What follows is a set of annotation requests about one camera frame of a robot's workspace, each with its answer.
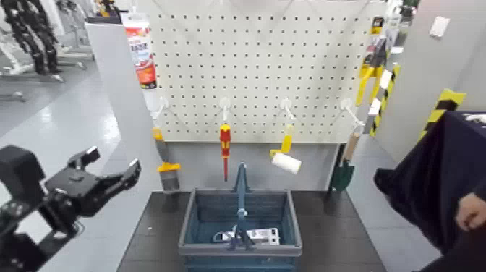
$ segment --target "yellow and black hazard stripe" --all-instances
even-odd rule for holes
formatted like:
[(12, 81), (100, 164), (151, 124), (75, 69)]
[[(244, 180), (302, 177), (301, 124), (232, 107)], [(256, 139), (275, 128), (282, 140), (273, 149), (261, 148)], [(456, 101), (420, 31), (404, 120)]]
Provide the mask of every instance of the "yellow and black hazard stripe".
[(465, 96), (466, 93), (456, 93), (452, 90), (444, 89), (439, 96), (435, 109), (432, 111), (429, 119), (427, 120), (424, 130), (422, 133), (420, 133), (419, 140), (421, 140), (427, 134), (427, 132), (434, 127), (435, 123), (440, 119), (444, 112), (455, 111), (457, 107), (462, 104)]
[(386, 109), (386, 105), (388, 105), (388, 99), (390, 98), (390, 95), (393, 92), (393, 87), (395, 86), (396, 77), (398, 76), (399, 72), (400, 72), (400, 65), (395, 64), (395, 66), (393, 67), (393, 71), (391, 73), (390, 82), (388, 83), (388, 86), (385, 89), (383, 98), (381, 98), (380, 110), (378, 111), (378, 115), (375, 116), (375, 120), (373, 120), (373, 126), (371, 127), (371, 131), (370, 131), (370, 135), (372, 137), (375, 136), (376, 129), (380, 126), (382, 114)]

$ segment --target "basket handle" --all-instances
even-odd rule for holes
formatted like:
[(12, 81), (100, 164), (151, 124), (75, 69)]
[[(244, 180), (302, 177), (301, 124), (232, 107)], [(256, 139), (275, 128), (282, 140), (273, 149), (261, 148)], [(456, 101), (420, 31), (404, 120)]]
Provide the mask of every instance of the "basket handle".
[(244, 195), (250, 191), (247, 183), (247, 165), (245, 162), (241, 162), (238, 167), (238, 174), (236, 176), (236, 184), (233, 187), (232, 192), (238, 193), (238, 221), (236, 223), (236, 228), (234, 229), (234, 238), (231, 239), (229, 244), (229, 250), (235, 250), (238, 244), (238, 237), (241, 237), (246, 250), (253, 250), (252, 245), (255, 243), (248, 237), (247, 233), (247, 222), (245, 217), (247, 217), (248, 212), (244, 208)]

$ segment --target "white pegboard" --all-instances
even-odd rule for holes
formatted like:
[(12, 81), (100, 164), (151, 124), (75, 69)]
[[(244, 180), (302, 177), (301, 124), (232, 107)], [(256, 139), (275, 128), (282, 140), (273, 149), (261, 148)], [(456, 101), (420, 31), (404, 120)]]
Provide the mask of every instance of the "white pegboard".
[[(358, 72), (382, 1), (153, 0), (149, 14), (168, 141), (219, 141), (228, 98), (234, 142), (344, 143), (354, 123)], [(279, 105), (292, 102), (290, 120)]]

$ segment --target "metal hook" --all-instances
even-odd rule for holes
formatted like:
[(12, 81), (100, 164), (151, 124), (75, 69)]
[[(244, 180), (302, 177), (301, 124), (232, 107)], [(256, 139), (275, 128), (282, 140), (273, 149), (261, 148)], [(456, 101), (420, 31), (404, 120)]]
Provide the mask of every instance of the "metal hook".
[(351, 111), (351, 105), (353, 104), (353, 101), (351, 101), (351, 99), (343, 99), (341, 101), (341, 105), (340, 105), (340, 108), (342, 111), (347, 111), (349, 115), (351, 115), (351, 118), (354, 120), (354, 123), (356, 124), (356, 127), (353, 129), (353, 131), (358, 128), (358, 127), (361, 127), (361, 133), (363, 133), (363, 130), (365, 129), (365, 123), (361, 120), (358, 119), (358, 117), (356, 117), (356, 115), (354, 115), (353, 111)]
[(226, 122), (228, 120), (228, 111), (231, 108), (231, 102), (228, 98), (224, 97), (219, 101), (219, 106), (223, 109), (223, 122)]
[(287, 116), (289, 116), (290, 120), (295, 120), (295, 116), (290, 112), (290, 108), (292, 107), (292, 101), (285, 97), (280, 101), (280, 109), (285, 110)]
[(151, 111), (151, 113), (150, 113), (150, 115), (152, 115), (153, 120), (157, 120), (158, 116), (161, 115), (161, 112), (164, 109), (167, 109), (169, 107), (169, 101), (167, 99), (165, 99), (164, 97), (160, 97), (160, 99), (158, 101), (160, 103), (158, 110), (157, 111)]

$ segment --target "black sleeve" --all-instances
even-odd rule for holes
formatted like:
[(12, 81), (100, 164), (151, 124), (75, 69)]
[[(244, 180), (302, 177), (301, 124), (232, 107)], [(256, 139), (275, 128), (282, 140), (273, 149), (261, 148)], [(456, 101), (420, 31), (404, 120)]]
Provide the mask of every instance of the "black sleeve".
[(420, 272), (486, 271), (486, 228), (462, 232), (458, 242), (444, 256)]

